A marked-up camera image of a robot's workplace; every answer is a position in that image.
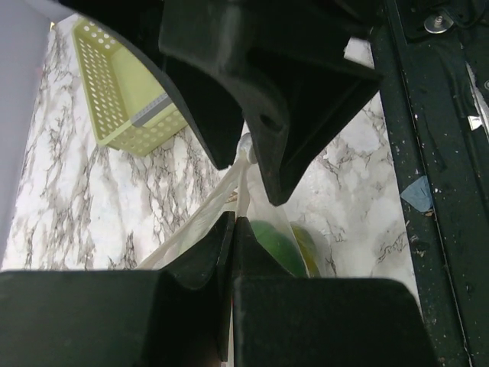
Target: marble pattern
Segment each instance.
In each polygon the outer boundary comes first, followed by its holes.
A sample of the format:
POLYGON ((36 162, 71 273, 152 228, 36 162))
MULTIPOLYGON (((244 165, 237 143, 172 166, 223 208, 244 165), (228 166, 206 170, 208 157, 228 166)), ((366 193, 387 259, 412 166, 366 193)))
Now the marble pattern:
MULTIPOLYGON (((96 145, 75 20, 49 35, 2 270, 134 268, 223 175, 189 128, 145 158, 96 145)), ((373 65, 359 41, 347 55, 373 65)), ((330 276, 394 278, 417 294, 378 95, 312 162, 285 209, 327 238, 330 276)))

